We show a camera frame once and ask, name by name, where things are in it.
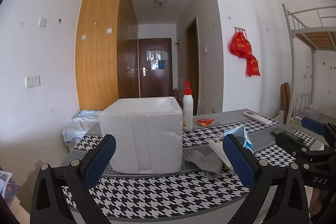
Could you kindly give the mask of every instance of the blue gripper pad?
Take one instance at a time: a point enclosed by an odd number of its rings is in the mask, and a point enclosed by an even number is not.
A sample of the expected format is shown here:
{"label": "blue gripper pad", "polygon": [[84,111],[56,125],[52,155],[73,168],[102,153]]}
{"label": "blue gripper pad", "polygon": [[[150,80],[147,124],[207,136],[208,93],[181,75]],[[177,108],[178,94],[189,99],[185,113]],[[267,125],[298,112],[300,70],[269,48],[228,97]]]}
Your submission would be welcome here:
{"label": "blue gripper pad", "polygon": [[308,130],[313,131],[318,135],[323,135],[326,132],[322,123],[314,121],[307,117],[302,118],[301,125],[302,127],[307,128]]}
{"label": "blue gripper pad", "polygon": [[87,191],[90,188],[93,188],[97,185],[101,175],[105,171],[105,168],[107,167],[112,156],[114,155],[114,152],[116,151],[116,146],[117,143],[115,137],[109,135],[107,141],[99,149],[98,153],[95,155],[93,160],[89,163],[89,165],[85,169],[83,184]]}
{"label": "blue gripper pad", "polygon": [[224,153],[232,164],[232,167],[238,175],[242,185],[252,190],[255,186],[254,170],[236,144],[232,141],[231,137],[235,138],[232,134],[229,134],[223,139]]}

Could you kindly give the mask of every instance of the red drawstring bag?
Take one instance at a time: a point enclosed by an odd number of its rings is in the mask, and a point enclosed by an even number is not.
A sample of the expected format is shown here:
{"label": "red drawstring bag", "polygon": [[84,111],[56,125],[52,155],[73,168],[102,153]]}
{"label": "red drawstring bag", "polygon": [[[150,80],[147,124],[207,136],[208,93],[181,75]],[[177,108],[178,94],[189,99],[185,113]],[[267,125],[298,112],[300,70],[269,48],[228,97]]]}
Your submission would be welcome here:
{"label": "red drawstring bag", "polygon": [[239,58],[246,59],[246,74],[248,77],[253,75],[260,76],[257,59],[252,55],[250,42],[245,38],[243,32],[236,32],[230,44],[230,53]]}
{"label": "red drawstring bag", "polygon": [[244,34],[242,32],[236,32],[230,44],[230,53],[239,58],[245,58],[245,55],[249,54],[249,52],[252,54],[251,45],[249,42],[246,42],[247,40]]}

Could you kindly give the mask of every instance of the silver screw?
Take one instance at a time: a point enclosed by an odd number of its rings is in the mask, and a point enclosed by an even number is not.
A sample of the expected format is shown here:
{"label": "silver screw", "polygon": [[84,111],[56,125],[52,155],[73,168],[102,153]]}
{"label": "silver screw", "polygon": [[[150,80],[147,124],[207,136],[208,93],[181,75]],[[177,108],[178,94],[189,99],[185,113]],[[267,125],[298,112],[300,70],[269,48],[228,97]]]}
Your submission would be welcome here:
{"label": "silver screw", "polygon": [[77,166],[79,164],[79,160],[73,160],[72,162],[71,162],[71,165],[72,166]]}
{"label": "silver screw", "polygon": [[268,162],[264,159],[260,160],[259,163],[261,166],[266,166],[268,164]]}
{"label": "silver screw", "polygon": [[297,164],[295,164],[295,163],[292,163],[292,164],[291,164],[291,167],[292,167],[293,169],[298,169],[298,166],[297,166]]}
{"label": "silver screw", "polygon": [[41,169],[46,170],[48,168],[48,164],[42,164]]}

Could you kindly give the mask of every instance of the wooden door frame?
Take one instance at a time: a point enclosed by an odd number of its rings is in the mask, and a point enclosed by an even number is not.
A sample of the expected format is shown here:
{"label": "wooden door frame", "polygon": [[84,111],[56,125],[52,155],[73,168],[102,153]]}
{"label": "wooden door frame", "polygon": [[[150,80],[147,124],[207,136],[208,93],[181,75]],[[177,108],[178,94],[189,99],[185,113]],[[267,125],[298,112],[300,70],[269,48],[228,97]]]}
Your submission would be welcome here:
{"label": "wooden door frame", "polygon": [[140,54],[139,54],[139,49],[140,49],[140,40],[155,40],[155,41],[168,41],[168,58],[169,58],[169,78],[171,81],[170,82],[170,90],[173,95],[173,62],[172,62],[172,48],[171,48],[171,38],[139,38],[138,39],[138,72],[139,72],[139,93],[140,93],[140,98],[141,98],[141,88],[140,88]]}
{"label": "wooden door frame", "polygon": [[199,38],[199,32],[198,32],[198,19],[197,16],[188,24],[188,26],[185,28],[184,35],[185,35],[185,57],[186,57],[186,76],[188,81],[188,51],[187,51],[187,44],[188,44],[188,35],[187,30],[189,27],[196,23],[196,37],[197,37],[197,46],[198,46],[198,98],[197,98],[197,115],[199,114],[200,110],[200,94],[201,94],[201,58],[200,58],[200,38]]}

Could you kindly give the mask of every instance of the table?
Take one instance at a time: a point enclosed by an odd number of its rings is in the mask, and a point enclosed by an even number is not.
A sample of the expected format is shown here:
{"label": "table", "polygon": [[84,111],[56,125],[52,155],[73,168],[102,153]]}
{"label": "table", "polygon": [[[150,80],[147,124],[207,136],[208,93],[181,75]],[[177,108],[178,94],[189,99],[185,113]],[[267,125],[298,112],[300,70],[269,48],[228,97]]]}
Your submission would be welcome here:
{"label": "table", "polygon": [[[281,166],[287,166],[294,158],[275,144],[274,136],[270,133],[274,128],[281,127],[304,138],[307,146],[314,142],[312,137],[277,121],[272,120],[272,124],[266,126],[251,120],[243,115],[245,111],[249,110],[194,116],[194,122],[206,117],[214,118],[215,122],[210,128],[201,128],[194,123],[192,131],[183,133],[180,172],[164,175],[122,174],[115,172],[109,164],[98,185],[89,190],[90,194],[112,223],[158,223],[168,220],[178,224],[227,223],[249,190],[242,186],[234,171],[223,169],[218,180],[210,180],[206,178],[205,171],[185,160],[193,150],[212,152],[205,141],[209,135],[220,136],[225,130],[244,124],[255,156]],[[102,139],[99,131],[99,127],[89,131],[62,165],[82,159],[89,149],[94,148]],[[84,223],[68,188],[65,187],[63,192],[76,221]],[[274,192],[275,187],[264,203],[265,208],[270,205]]]}

